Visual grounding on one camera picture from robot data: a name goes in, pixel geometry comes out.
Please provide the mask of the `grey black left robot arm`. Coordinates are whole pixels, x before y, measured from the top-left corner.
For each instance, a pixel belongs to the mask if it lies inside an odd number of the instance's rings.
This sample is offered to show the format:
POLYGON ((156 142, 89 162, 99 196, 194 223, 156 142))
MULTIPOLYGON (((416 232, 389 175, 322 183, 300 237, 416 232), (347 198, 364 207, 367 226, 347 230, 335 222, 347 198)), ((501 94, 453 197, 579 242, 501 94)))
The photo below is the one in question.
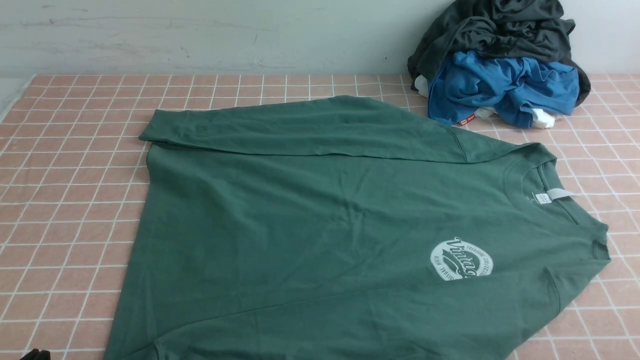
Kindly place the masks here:
POLYGON ((51 352, 34 348, 32 351, 23 355, 20 360, 51 360, 51 352))

